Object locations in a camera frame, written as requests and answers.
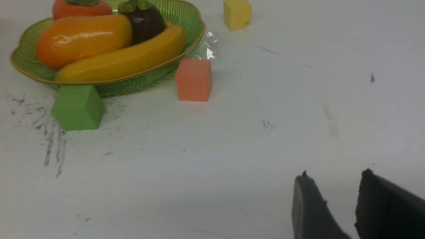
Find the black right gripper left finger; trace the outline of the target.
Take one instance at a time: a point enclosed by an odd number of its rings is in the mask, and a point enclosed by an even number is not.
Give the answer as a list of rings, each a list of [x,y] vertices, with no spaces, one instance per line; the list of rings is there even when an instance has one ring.
[[[303,171],[294,181],[292,226],[295,239],[349,239],[332,216],[313,178]]]

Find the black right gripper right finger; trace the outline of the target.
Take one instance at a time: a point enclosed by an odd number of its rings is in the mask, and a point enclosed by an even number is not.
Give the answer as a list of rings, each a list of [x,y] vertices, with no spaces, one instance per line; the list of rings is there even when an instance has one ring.
[[[423,239],[425,201],[366,169],[355,210],[361,239]]]

